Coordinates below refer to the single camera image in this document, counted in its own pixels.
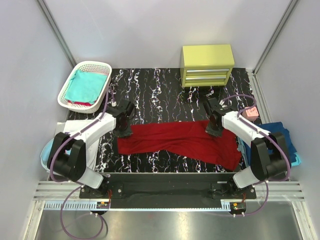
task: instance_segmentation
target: blue towel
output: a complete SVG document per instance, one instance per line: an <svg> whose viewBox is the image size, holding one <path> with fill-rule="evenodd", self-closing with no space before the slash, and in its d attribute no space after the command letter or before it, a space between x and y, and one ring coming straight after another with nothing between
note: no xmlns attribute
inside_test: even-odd
<svg viewBox="0 0 320 240"><path fill-rule="evenodd" d="M282 122L271 122L266 124L257 124L258 127L270 131L271 133L280 132L284 135L285 143L287 145L288 151L289 151L289 158L291 161L291 164L293 166L299 165L301 163L300 157L297 154L297 150L295 146L292 144L290 139L290 132L288 129L284 128L284 125ZM248 165L251 164L251 150L250 147L244 143L245 146L245 152L247 156Z"/></svg>
<svg viewBox="0 0 320 240"><path fill-rule="evenodd" d="M77 70L69 82L65 99L94 104L107 80L106 75Z"/></svg>

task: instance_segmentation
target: marble tabletop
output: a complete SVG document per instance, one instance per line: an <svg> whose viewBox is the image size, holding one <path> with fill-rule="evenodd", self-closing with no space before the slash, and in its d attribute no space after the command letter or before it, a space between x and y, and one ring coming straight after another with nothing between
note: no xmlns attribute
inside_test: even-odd
<svg viewBox="0 0 320 240"><path fill-rule="evenodd" d="M245 68L234 68L225 87L188 87L181 86L179 68L136 68L113 69L110 91L119 103L124 98L136 106L135 117L131 124L167 123L175 121L199 121L208 119L202 102L205 98L225 97L235 94L253 96ZM70 111L68 120L94 119L104 106L93 114ZM251 106L253 101L236 97L230 104L238 108ZM243 168L243 159L239 168ZM112 132L105 134L99 142L96 171L99 173L196 173L225 172L216 164L174 154L166 150L157 152L122 155L118 153L117 138Z"/></svg>

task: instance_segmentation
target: yellow cabinet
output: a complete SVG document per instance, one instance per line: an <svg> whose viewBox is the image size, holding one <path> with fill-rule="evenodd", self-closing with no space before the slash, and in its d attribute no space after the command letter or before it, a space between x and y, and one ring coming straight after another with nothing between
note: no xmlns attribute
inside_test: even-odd
<svg viewBox="0 0 320 240"><path fill-rule="evenodd" d="M225 86L234 65L229 44L183 46L182 87Z"/></svg>

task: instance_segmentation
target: plastic basket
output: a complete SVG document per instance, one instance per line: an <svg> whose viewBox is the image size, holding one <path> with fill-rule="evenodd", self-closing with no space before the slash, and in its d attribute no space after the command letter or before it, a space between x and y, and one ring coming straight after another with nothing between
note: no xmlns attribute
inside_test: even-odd
<svg viewBox="0 0 320 240"><path fill-rule="evenodd" d="M102 91L96 100L96 102L91 105L91 106L84 106L80 104L74 104L70 103L65 99L65 95L70 83L70 79L76 74L77 70L81 70L82 72L89 72L89 73L95 73L95 74L104 74L107 75L107 79L105 81L105 84L102 88ZM109 64L104 63L104 62L99 62L99 61L83 61L77 64L72 72L70 73L69 77L65 81L59 95L58 95L58 103L62 106L65 107L71 111L77 112L77 113L84 113L84 114L92 114L96 112L103 99L104 96L106 95L107 92L107 85L108 82L110 81L110 76L111 76L112 68Z"/></svg>

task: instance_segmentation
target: metal floor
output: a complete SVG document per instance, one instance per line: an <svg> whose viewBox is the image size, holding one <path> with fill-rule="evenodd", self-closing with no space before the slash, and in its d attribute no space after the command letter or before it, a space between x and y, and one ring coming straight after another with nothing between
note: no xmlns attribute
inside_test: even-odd
<svg viewBox="0 0 320 240"><path fill-rule="evenodd" d="M247 212L259 207L248 202ZM87 213L64 211L68 225ZM289 202L267 202L262 212L246 217L221 217L209 212L110 211L103 215L108 224L97 240L299 240L302 239ZM80 238L89 238L100 229L100 220L85 216L67 229ZM62 230L59 211L45 210L37 240L69 240Z"/></svg>

